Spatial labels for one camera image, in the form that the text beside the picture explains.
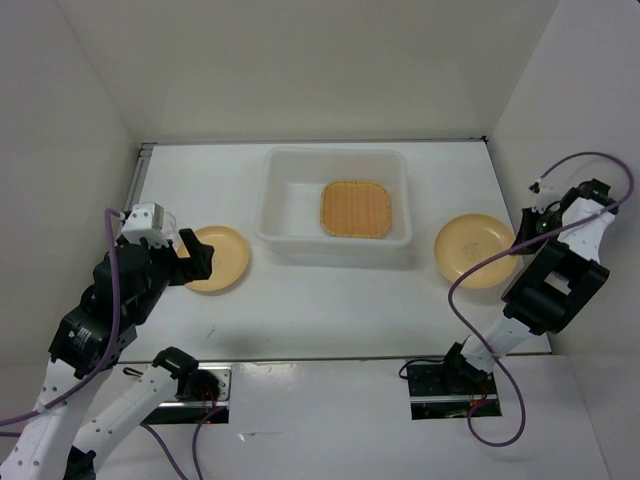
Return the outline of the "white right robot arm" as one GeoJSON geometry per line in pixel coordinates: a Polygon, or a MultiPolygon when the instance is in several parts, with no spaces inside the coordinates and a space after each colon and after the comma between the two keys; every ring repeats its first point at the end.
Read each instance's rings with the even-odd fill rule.
{"type": "Polygon", "coordinates": [[[439,384],[450,393],[481,385],[496,361],[521,343],[562,331],[609,278],[599,247],[618,212],[617,207],[603,210],[614,204],[610,186],[591,179],[562,196],[540,183],[531,190],[541,198],[522,210],[514,246],[594,214],[599,217],[518,252],[532,259],[504,291],[502,316],[482,339],[471,335],[454,343],[438,369],[439,384]]]}

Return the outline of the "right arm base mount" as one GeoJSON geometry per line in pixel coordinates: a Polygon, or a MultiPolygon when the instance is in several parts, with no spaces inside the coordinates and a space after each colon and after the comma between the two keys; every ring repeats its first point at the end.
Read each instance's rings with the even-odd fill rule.
{"type": "Polygon", "coordinates": [[[492,375],[479,384],[448,377],[442,358],[406,361],[398,376],[407,383],[413,420],[445,420],[502,415],[497,387],[492,375]]]}

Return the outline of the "translucent white plastic bin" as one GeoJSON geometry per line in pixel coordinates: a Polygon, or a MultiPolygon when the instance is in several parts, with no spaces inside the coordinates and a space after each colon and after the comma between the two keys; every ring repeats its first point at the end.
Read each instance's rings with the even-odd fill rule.
{"type": "Polygon", "coordinates": [[[414,236],[406,159],[391,150],[274,148],[254,231],[277,254],[388,262],[414,236]]]}

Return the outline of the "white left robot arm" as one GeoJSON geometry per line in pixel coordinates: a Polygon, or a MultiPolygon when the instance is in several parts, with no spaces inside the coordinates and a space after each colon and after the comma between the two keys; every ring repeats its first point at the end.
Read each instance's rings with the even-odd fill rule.
{"type": "Polygon", "coordinates": [[[211,381],[176,347],[158,353],[142,376],[101,414],[86,416],[120,355],[135,340],[169,286],[205,280],[214,249],[190,229],[179,232],[188,255],[110,239],[80,303],[60,322],[32,413],[1,464],[4,479],[93,479],[116,446],[170,396],[184,400],[211,381]]]}

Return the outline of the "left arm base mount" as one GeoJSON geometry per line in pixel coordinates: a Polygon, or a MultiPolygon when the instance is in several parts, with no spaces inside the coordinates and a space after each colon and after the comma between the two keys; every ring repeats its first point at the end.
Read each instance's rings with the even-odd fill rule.
{"type": "Polygon", "coordinates": [[[232,365],[204,363],[187,393],[171,394],[143,422],[156,425],[227,424],[232,365]]]}

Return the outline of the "yellow plastic plate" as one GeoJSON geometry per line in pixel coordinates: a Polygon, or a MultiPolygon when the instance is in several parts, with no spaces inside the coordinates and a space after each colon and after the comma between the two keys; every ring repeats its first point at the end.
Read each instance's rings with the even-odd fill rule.
{"type": "Polygon", "coordinates": [[[194,231],[203,245],[214,249],[212,274],[206,280],[189,282],[186,288],[202,294],[218,294],[231,288],[245,274],[250,261],[247,240],[227,226],[206,226],[194,231]]]}
{"type": "MultiPolygon", "coordinates": [[[[438,232],[434,256],[439,272],[450,282],[478,263],[510,248],[515,240],[510,227],[485,214],[465,214],[451,219],[438,232]]],[[[507,280],[518,259],[507,255],[471,274],[461,284],[469,289],[485,289],[507,280]]]]}

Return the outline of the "square woven bamboo tray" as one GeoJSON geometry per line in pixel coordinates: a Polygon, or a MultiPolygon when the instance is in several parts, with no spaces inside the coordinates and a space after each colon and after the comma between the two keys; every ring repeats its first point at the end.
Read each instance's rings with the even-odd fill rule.
{"type": "Polygon", "coordinates": [[[331,182],[321,193],[320,225],[336,237],[382,238],[392,225],[390,193],[370,181],[331,182]]]}

